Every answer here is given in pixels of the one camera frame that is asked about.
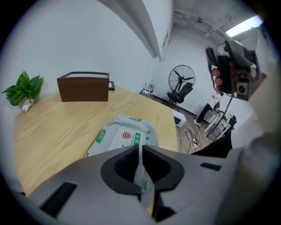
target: wooden tissue box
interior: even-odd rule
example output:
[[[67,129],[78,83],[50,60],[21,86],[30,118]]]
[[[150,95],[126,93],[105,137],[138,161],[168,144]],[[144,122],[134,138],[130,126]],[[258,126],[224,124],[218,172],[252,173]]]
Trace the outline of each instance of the wooden tissue box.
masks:
[[[107,102],[109,73],[70,72],[59,78],[63,102]]]

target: office chair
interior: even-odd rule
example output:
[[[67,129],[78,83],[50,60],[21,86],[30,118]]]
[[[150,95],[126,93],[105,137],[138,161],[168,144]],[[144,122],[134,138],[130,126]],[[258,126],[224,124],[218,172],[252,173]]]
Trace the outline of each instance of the office chair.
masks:
[[[237,123],[236,116],[231,117],[228,123],[231,125],[231,127],[225,132],[224,135],[230,134],[233,130],[234,125]]]
[[[192,83],[186,83],[186,85],[184,85],[183,88],[179,92],[176,92],[175,90],[173,90],[172,93],[167,93],[168,97],[170,98],[170,100],[167,103],[167,106],[169,106],[169,104],[171,103],[171,107],[173,105],[173,106],[175,106],[177,111],[179,111],[179,109],[177,107],[177,103],[184,102],[184,97],[187,96],[187,94],[192,91],[192,89],[193,89],[192,86],[193,86]]]

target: floor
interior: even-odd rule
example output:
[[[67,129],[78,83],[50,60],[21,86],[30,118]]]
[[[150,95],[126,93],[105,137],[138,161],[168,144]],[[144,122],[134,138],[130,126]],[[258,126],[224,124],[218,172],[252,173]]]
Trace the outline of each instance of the floor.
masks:
[[[164,101],[153,97],[153,100],[164,103]],[[186,153],[186,154],[192,154],[196,151],[199,151],[203,149],[204,147],[208,146],[210,143],[212,143],[212,140],[209,138],[206,138],[206,134],[203,131],[206,129],[208,126],[208,123],[205,121],[202,121],[201,127],[198,127],[193,120],[195,119],[195,116],[179,109],[179,112],[184,114],[186,118],[186,123],[185,127],[182,126],[181,128],[176,127],[177,131],[177,144],[178,144],[178,149],[179,152],[181,153]],[[199,144],[197,148],[193,148],[193,144],[191,142],[192,139],[196,139],[199,141]]]

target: fluorescent light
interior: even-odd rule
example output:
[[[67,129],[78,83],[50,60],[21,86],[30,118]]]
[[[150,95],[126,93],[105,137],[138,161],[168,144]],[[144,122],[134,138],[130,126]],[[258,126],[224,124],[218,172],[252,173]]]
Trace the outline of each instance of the fluorescent light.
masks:
[[[254,16],[250,19],[245,20],[244,22],[238,24],[234,28],[231,28],[230,30],[226,31],[226,33],[230,36],[233,37],[239,33],[242,33],[246,30],[250,30],[252,27],[257,27],[260,24],[262,24],[262,20],[259,16]]]

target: green label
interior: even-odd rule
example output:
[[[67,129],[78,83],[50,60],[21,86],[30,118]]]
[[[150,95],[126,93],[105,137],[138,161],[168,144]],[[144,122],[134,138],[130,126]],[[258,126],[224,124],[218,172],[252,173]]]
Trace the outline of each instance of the green label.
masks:
[[[140,122],[140,121],[141,121],[141,119],[136,119],[136,118],[132,118],[132,117],[130,117],[129,119],[135,120],[135,121],[137,121],[137,122]]]
[[[101,141],[102,141],[102,139],[104,138],[104,136],[105,136],[105,130],[102,130],[102,131],[100,132],[100,134],[98,135],[98,137],[97,137],[97,139],[96,139],[96,142],[100,144]]]
[[[139,145],[140,144],[140,138],[141,138],[141,134],[140,133],[136,133],[136,135],[135,135],[135,142],[133,143],[133,145]]]
[[[142,187],[141,187],[142,190],[146,191],[148,189],[147,186],[146,186],[147,183],[148,183],[148,181],[143,181],[142,182]]]

